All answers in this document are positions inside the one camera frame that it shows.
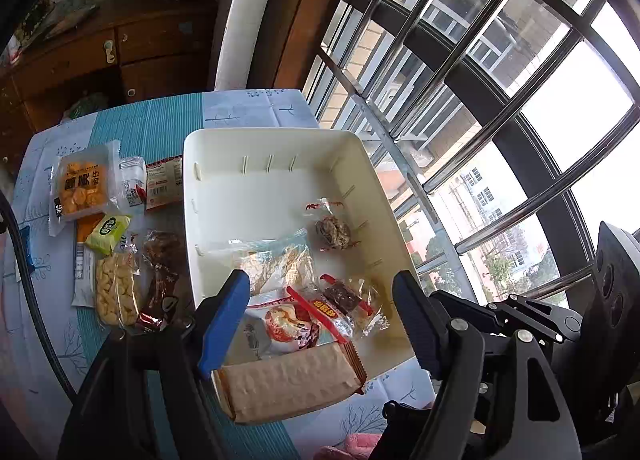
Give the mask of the brown wafer packet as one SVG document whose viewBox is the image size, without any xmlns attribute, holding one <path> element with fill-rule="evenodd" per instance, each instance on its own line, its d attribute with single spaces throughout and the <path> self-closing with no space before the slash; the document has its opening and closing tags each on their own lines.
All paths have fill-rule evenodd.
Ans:
<svg viewBox="0 0 640 460">
<path fill-rule="evenodd" d="M 367 382 L 351 342 L 308 348 L 212 373 L 222 411 L 236 424 L 262 424 L 309 414 L 360 394 Z"/>
</svg>

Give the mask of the red white large snack bag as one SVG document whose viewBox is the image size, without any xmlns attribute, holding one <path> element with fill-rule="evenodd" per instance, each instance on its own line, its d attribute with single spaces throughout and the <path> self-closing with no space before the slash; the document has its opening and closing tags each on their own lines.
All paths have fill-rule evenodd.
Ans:
<svg viewBox="0 0 640 460">
<path fill-rule="evenodd" d="M 252 296 L 239 331 L 241 343 L 258 360 L 336 341 L 329 330 L 284 289 Z"/>
</svg>

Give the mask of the white puffed snack bag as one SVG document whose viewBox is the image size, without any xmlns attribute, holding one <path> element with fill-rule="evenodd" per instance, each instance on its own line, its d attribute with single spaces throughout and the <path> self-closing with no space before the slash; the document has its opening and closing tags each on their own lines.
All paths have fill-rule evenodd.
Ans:
<svg viewBox="0 0 640 460">
<path fill-rule="evenodd" d="M 142 295 L 134 252 L 119 252 L 96 263 L 96 312 L 112 327 L 132 327 L 138 320 Z"/>
</svg>

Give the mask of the white orange biscuit sleeve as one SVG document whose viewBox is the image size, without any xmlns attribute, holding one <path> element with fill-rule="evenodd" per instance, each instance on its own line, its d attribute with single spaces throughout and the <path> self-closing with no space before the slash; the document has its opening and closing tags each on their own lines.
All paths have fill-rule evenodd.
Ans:
<svg viewBox="0 0 640 460">
<path fill-rule="evenodd" d="M 96 282 L 96 255 L 85 245 L 86 238 L 103 219 L 102 213 L 76 221 L 74 307 L 94 307 L 94 283 Z"/>
</svg>

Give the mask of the dark red jerky packet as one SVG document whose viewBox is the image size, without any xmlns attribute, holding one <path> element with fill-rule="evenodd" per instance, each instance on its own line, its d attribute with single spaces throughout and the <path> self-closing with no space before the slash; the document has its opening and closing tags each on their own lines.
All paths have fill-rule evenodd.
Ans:
<svg viewBox="0 0 640 460">
<path fill-rule="evenodd" d="M 137 326 L 157 332 L 171 323 L 179 304 L 176 285 L 186 262 L 182 238 L 172 232 L 149 230 L 143 239 L 142 258 L 151 269 L 151 282 L 139 308 Z"/>
</svg>

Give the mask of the pink floral blanket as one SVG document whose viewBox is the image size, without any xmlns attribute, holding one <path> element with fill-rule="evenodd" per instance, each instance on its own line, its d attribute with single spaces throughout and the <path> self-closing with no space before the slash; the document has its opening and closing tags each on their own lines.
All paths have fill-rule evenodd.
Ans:
<svg viewBox="0 0 640 460">
<path fill-rule="evenodd" d="M 342 446 L 322 446 L 314 460 L 368 460 L 382 437 L 375 433 L 354 433 L 346 436 Z"/>
</svg>

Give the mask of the teal white tablecloth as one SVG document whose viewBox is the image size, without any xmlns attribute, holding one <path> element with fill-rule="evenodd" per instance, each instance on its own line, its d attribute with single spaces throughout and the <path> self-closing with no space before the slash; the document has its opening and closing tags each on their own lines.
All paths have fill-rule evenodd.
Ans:
<svg viewBox="0 0 640 460">
<path fill-rule="evenodd" d="M 48 234 L 49 172 L 55 157 L 117 139 L 120 153 L 153 163 L 182 151 L 183 141 L 210 119 L 204 105 L 216 92 L 184 94 L 110 108 L 41 131 L 29 141 L 13 194 L 20 226 L 30 229 L 32 273 L 50 339 L 68 378 L 79 385 L 104 341 L 93 312 L 72 305 L 74 232 Z M 352 433 L 385 428 L 382 407 L 395 399 L 422 408 L 435 398 L 426 371 L 409 359 L 367 383 L 362 395 L 286 423 L 233 424 L 213 411 L 231 459 L 309 459 L 323 446 L 340 446 Z M 1 399 L 36 454 L 52 459 L 70 402 L 38 342 L 14 265 L 9 238 L 1 238 Z"/>
</svg>

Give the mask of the green yellow candy packet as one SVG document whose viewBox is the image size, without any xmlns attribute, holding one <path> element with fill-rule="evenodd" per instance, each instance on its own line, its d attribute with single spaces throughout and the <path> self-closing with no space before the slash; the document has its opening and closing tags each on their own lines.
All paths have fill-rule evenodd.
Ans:
<svg viewBox="0 0 640 460">
<path fill-rule="evenodd" d="M 85 246 L 101 255 L 112 255 L 130 221 L 128 215 L 105 215 L 85 238 Z"/>
</svg>

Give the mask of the red white snack packet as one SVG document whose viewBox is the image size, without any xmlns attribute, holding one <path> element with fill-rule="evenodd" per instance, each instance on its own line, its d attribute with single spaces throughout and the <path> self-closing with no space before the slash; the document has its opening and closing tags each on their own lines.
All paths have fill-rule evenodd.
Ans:
<svg viewBox="0 0 640 460">
<path fill-rule="evenodd" d="M 182 156 L 168 157 L 146 166 L 145 209 L 179 203 L 183 200 Z"/>
</svg>

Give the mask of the clear white label packet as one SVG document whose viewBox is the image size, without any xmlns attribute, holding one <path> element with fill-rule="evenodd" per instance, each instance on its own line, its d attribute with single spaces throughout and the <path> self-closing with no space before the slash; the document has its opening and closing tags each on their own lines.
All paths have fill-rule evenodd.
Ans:
<svg viewBox="0 0 640 460">
<path fill-rule="evenodd" d="M 119 163 L 125 198 L 129 207 L 146 201 L 146 165 L 143 157 L 125 157 Z"/>
</svg>

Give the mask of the orange cracker packet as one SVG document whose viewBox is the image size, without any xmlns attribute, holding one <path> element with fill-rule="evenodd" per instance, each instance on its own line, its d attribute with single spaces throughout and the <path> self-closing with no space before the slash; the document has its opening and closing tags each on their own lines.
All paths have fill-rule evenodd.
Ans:
<svg viewBox="0 0 640 460">
<path fill-rule="evenodd" d="M 50 181 L 51 237 L 59 235 L 72 221 L 122 211 L 119 150 L 120 141 L 111 140 L 55 159 Z"/>
</svg>

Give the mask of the clear bag brown candy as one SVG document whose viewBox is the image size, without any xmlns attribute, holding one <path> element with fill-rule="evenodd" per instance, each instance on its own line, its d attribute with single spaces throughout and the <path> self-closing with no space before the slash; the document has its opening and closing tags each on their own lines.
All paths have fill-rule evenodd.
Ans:
<svg viewBox="0 0 640 460">
<path fill-rule="evenodd" d="M 311 220 L 314 242 L 320 252 L 346 251 L 359 244 L 342 201 L 320 198 L 309 202 L 305 215 Z"/>
</svg>

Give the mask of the white plastic bin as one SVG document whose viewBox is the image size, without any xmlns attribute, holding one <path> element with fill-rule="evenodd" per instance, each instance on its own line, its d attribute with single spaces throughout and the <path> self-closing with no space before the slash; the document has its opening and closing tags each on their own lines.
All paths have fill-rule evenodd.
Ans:
<svg viewBox="0 0 640 460">
<path fill-rule="evenodd" d="M 183 145 L 183 207 L 193 301 L 218 293 L 243 245 L 307 241 L 314 271 L 370 279 L 387 329 L 356 346 L 374 378 L 413 355 L 392 301 L 397 272 L 416 269 L 378 175 L 350 131 L 206 128 Z M 336 204 L 356 244 L 321 250 L 311 204 Z"/>
</svg>

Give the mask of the metal window grille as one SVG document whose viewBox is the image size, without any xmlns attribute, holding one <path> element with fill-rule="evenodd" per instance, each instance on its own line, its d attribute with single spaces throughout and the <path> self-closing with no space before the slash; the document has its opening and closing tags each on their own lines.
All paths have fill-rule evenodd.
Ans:
<svg viewBox="0 0 640 460">
<path fill-rule="evenodd" d="M 304 93 L 427 291 L 580 310 L 601 225 L 639 229 L 639 0 L 338 0 Z"/>
</svg>

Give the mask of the wooden desk with drawers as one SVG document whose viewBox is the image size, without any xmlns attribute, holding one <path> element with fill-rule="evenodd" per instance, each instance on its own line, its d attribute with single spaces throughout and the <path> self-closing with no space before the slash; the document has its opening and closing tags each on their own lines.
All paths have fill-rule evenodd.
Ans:
<svg viewBox="0 0 640 460">
<path fill-rule="evenodd" d="M 81 98 L 107 105 L 206 87 L 217 8 L 205 0 L 107 0 L 1 73 L 1 160 L 21 165 L 34 134 Z"/>
</svg>

